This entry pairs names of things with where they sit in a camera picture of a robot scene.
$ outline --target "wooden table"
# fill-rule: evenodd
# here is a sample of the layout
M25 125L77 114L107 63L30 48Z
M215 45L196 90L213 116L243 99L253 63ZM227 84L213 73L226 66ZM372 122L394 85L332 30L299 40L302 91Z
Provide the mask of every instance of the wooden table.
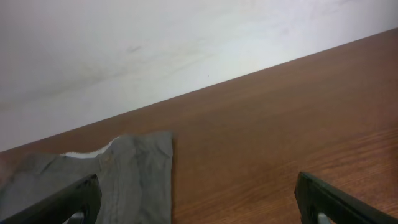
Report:
M175 133L174 223L300 223L305 170L398 217L398 29L0 154Z

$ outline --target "gray fabric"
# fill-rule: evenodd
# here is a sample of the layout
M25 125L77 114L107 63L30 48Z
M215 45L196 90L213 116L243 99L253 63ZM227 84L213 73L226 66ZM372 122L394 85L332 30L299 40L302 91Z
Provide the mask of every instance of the gray fabric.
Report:
M171 223L172 135L121 136L96 158L34 154L0 192L7 218L89 174L102 191L96 223Z

